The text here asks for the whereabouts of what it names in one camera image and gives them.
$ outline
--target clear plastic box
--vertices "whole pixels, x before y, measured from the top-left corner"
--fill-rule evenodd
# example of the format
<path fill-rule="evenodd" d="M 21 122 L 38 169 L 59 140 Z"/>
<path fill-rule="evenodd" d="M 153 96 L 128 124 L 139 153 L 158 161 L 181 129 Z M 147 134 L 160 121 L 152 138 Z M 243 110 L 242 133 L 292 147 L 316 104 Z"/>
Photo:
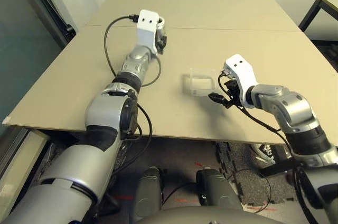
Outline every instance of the clear plastic box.
<path fill-rule="evenodd" d="M 207 96 L 215 92 L 214 69 L 190 69 L 190 93 L 193 96 Z"/>

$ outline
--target shoe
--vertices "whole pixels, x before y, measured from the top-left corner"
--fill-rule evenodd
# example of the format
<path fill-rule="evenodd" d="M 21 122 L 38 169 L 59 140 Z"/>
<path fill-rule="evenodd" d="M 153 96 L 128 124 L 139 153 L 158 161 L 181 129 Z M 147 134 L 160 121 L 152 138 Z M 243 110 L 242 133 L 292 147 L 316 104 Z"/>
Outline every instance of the shoe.
<path fill-rule="evenodd" d="M 255 156 L 256 159 L 267 164 L 276 164 L 269 144 L 251 144 L 251 148 L 258 155 Z"/>

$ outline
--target black connector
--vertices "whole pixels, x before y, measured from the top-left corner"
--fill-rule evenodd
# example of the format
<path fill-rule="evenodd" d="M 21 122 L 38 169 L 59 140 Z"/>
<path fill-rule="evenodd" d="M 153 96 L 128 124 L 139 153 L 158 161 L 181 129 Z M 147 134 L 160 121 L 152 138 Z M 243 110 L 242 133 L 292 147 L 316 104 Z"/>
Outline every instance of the black connector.
<path fill-rule="evenodd" d="M 227 109 L 229 109 L 233 105 L 233 103 L 231 101 L 226 100 L 226 98 L 224 96 L 219 95 L 218 93 L 208 94 L 208 97 L 212 101 L 217 102 L 218 104 L 225 106 L 225 108 L 227 108 Z"/>
<path fill-rule="evenodd" d="M 139 15 L 137 14 L 131 14 L 131 15 L 128 15 L 129 19 L 131 19 L 133 22 L 137 23 L 138 22 L 138 18 L 139 18 Z"/>

